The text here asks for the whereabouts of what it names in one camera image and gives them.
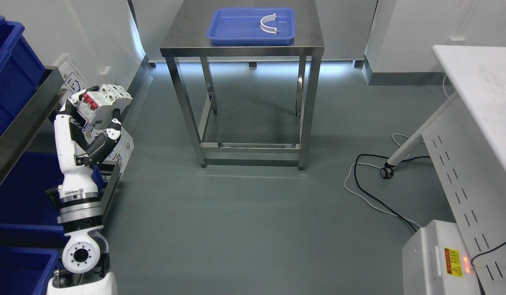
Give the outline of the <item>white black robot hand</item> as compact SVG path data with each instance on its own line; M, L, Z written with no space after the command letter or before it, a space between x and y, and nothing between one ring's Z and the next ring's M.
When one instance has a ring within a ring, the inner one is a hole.
M59 168L64 181L59 203L95 202L98 188L93 170L118 145L121 114L132 97L112 84L92 86L66 99L54 119Z

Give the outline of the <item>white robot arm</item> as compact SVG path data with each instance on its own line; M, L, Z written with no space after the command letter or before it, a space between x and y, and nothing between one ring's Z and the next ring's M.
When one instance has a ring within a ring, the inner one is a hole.
M60 216L69 241L62 250L63 267L54 271L47 295L117 295L116 277L110 271L109 245L103 228L103 205L97 192L75 190L60 196L62 186L45 191Z

